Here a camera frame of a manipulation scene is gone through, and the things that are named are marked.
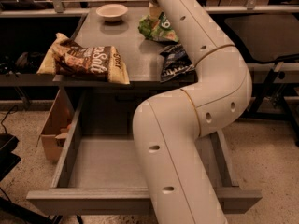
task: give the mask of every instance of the black stool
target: black stool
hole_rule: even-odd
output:
[[[224,23],[232,32],[232,39],[244,57],[249,57],[254,63],[274,64],[262,89],[257,92],[255,100],[242,117],[289,121],[297,135],[296,145],[299,146],[299,126],[284,98],[285,84],[275,97],[275,102],[282,106],[285,114],[258,112],[263,99],[273,88],[275,79],[283,78],[281,66],[285,62],[299,60],[299,20],[289,13],[254,14],[227,18]]]

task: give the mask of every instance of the open drawer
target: open drawer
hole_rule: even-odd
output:
[[[30,191],[27,200],[47,215],[150,214],[150,195],[132,135],[138,106],[136,99],[127,98],[132,96],[96,88],[84,91],[50,189]],[[227,149],[219,155],[219,143],[219,138],[208,136],[198,140],[197,147],[223,211],[244,213],[261,193],[237,186],[232,171],[223,169],[231,163],[220,162]]]

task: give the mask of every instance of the cardboard box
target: cardboard box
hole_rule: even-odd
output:
[[[47,160],[58,161],[64,144],[56,136],[72,122],[74,109],[64,90],[59,90],[41,132],[41,141]]]

